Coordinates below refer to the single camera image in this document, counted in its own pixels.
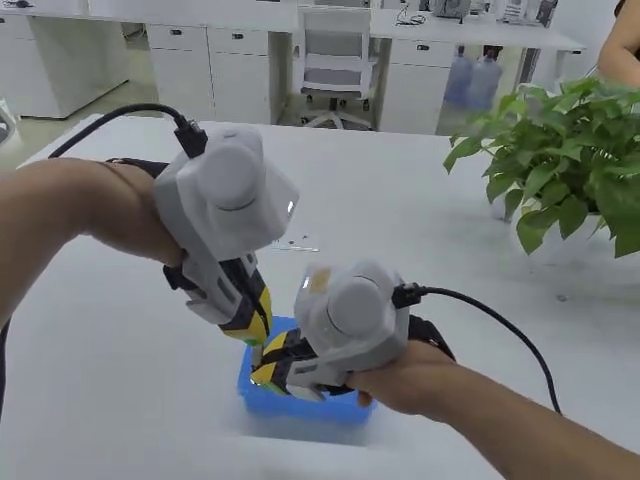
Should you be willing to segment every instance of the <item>green plant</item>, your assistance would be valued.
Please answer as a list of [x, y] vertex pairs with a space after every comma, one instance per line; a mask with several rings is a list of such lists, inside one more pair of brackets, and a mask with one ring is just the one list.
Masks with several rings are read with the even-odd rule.
[[496, 111], [473, 120], [473, 135], [451, 137], [444, 166], [451, 173], [458, 159], [485, 151], [490, 202], [506, 194], [510, 217], [537, 200], [517, 225], [529, 254], [556, 222], [566, 239], [589, 214], [609, 228], [616, 258], [638, 252], [640, 117], [632, 107], [640, 92], [595, 78], [565, 83], [561, 92], [530, 87], [504, 97]]

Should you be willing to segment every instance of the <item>blue water jug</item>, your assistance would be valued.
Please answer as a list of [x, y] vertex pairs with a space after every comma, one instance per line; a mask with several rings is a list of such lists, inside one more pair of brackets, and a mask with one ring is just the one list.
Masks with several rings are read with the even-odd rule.
[[445, 102], [465, 107], [472, 78], [473, 62], [464, 56], [464, 47], [460, 47], [451, 65], [451, 73], [444, 93]]
[[496, 63], [491, 55], [478, 60], [478, 63], [473, 67], [468, 106], [482, 112], [491, 110], [501, 77], [502, 67]]

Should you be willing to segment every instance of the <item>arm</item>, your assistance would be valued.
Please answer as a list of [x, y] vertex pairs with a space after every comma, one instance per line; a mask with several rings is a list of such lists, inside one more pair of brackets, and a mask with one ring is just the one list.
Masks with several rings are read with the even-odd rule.
[[[391, 408], [444, 422], [509, 480], [632, 480], [640, 457], [430, 346], [410, 342], [404, 358], [350, 385]], [[361, 394], [361, 403], [368, 403]]]
[[60, 159], [0, 178], [0, 328], [68, 241], [89, 234], [137, 255], [180, 263], [155, 215], [153, 179], [136, 167]]
[[640, 0], [626, 0], [618, 19], [600, 51], [598, 68], [607, 77], [640, 87]]

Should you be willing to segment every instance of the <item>hand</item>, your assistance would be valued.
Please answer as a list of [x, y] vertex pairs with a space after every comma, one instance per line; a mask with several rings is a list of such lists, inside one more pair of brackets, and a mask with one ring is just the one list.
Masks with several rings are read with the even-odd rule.
[[375, 398], [397, 412], [442, 421], [438, 405], [443, 380], [462, 369], [437, 348], [410, 341], [402, 357], [381, 369], [354, 373], [347, 384], [360, 391], [363, 407]]
[[154, 179], [132, 165], [83, 163], [92, 170], [84, 233], [117, 250], [179, 265], [183, 253], [158, 217]]

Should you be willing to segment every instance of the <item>white chair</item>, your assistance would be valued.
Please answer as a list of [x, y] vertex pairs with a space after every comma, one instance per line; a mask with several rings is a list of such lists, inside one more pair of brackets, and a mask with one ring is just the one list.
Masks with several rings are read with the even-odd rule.
[[293, 35], [292, 86], [295, 93], [330, 97], [328, 111], [308, 111], [302, 116], [307, 127], [343, 122], [371, 128], [371, 122], [338, 111], [338, 100], [363, 101], [369, 110], [377, 58], [373, 55], [368, 8], [298, 7], [299, 30]]

